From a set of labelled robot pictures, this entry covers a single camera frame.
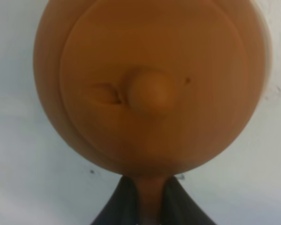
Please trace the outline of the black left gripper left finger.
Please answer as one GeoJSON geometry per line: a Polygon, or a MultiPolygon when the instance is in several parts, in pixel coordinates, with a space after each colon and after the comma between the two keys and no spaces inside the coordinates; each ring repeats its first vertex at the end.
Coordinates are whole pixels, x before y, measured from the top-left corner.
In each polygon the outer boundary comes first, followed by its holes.
{"type": "Polygon", "coordinates": [[[91,225],[137,225],[138,193],[132,179],[122,177],[111,198],[91,225]]]}

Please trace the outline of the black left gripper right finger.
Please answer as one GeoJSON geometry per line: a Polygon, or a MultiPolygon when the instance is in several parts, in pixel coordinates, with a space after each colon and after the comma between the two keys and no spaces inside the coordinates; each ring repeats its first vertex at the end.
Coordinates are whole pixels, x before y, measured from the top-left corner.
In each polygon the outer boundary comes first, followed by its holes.
{"type": "Polygon", "coordinates": [[[165,183],[160,212],[162,225],[216,225],[187,194],[176,177],[165,183]]]}

